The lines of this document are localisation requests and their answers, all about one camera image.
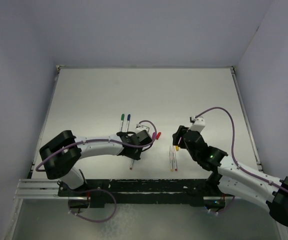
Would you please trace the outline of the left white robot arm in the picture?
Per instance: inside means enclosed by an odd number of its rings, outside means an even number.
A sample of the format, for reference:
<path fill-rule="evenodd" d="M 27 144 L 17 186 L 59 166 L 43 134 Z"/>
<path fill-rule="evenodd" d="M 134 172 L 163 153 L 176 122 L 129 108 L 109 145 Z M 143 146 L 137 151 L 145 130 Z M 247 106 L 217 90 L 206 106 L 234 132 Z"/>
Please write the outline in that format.
<path fill-rule="evenodd" d="M 95 138 L 77 137 L 71 130 L 64 130 L 40 148 L 42 162 L 35 170 L 45 172 L 49 180 L 61 180 L 75 196 L 82 196 L 87 184 L 82 171 L 75 168 L 77 161 L 106 155 L 139 160 L 143 148 L 151 146 L 154 137 L 145 129 Z"/>

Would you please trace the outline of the red pen cap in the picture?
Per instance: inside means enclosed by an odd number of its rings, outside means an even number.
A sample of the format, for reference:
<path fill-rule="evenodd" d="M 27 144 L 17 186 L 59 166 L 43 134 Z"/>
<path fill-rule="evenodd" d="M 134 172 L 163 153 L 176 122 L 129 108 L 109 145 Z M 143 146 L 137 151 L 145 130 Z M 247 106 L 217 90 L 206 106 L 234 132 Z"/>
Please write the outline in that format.
<path fill-rule="evenodd" d="M 160 138 L 161 134 L 162 134 L 161 132 L 158 132 L 158 133 L 157 133 L 157 135 L 156 135 L 156 140 L 158 140 L 158 139 Z"/>

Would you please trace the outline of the red marker pen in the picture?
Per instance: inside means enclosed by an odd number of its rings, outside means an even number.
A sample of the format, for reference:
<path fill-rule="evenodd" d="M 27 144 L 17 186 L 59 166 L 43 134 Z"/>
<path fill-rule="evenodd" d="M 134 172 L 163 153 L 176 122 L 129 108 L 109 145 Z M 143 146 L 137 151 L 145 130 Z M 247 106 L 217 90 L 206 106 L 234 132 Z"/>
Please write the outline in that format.
<path fill-rule="evenodd" d="M 173 157 L 173 168 L 177 172 L 178 171 L 178 164 L 177 164 L 177 158 L 176 158 L 176 147 L 172 147 L 172 157 Z"/>

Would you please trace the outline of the yellow marker pen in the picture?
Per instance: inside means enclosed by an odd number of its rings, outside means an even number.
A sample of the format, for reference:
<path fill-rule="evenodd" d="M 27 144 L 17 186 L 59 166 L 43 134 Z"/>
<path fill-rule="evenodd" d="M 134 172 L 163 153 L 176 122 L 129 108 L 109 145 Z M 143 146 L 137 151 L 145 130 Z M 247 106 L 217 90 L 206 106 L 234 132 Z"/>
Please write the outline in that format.
<path fill-rule="evenodd" d="M 170 161 L 170 171 L 174 171 L 174 160 L 173 160 L 173 147 L 169 147 L 169 161 Z"/>

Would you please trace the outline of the blue marker pen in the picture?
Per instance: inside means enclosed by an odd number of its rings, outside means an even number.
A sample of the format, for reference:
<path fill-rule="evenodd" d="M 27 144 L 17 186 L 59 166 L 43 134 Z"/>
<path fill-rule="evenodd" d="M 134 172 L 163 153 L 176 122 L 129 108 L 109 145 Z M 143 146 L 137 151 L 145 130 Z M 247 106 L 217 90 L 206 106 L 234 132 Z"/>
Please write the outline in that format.
<path fill-rule="evenodd" d="M 131 120 L 131 114 L 128 114 L 128 115 L 127 115 L 127 119 L 126 119 L 126 129 L 125 129 L 126 132 L 129 131 L 130 120 Z"/>

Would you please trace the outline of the purple marker pen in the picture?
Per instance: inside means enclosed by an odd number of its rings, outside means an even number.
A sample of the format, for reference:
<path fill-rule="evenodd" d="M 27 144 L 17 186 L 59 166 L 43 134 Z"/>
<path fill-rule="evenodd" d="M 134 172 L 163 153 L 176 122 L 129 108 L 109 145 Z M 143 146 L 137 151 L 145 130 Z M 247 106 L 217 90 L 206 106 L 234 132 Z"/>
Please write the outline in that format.
<path fill-rule="evenodd" d="M 130 169 L 130 170 L 133 169 L 133 167 L 134 167 L 134 162 L 135 162 L 135 160 L 133 159 L 133 160 L 131 161 L 131 163 L 130 163 L 130 166 L 129 166 L 129 169 Z"/>

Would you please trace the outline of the green marker pen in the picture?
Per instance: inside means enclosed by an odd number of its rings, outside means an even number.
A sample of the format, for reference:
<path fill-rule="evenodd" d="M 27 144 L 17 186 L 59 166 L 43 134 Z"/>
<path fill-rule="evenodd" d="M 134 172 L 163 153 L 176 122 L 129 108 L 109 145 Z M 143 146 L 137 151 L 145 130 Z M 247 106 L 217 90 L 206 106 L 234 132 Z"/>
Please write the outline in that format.
<path fill-rule="evenodd" d="M 123 131 L 124 119 L 125 119 L 125 114 L 122 113 L 121 118 L 120 118 L 120 127 L 119 127 L 119 131 L 120 131 L 120 132 Z"/>

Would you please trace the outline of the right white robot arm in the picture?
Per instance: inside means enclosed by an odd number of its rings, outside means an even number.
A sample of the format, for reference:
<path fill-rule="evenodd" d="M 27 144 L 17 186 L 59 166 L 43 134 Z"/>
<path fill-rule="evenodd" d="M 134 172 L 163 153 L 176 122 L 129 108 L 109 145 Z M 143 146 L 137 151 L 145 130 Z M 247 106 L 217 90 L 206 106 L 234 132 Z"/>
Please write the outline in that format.
<path fill-rule="evenodd" d="M 238 163 L 225 151 L 208 145 L 200 132 L 183 125 L 172 135 L 172 144 L 186 149 L 194 162 L 211 172 L 206 183 L 210 195 L 222 192 L 244 199 L 288 227 L 288 176 L 280 179 Z"/>

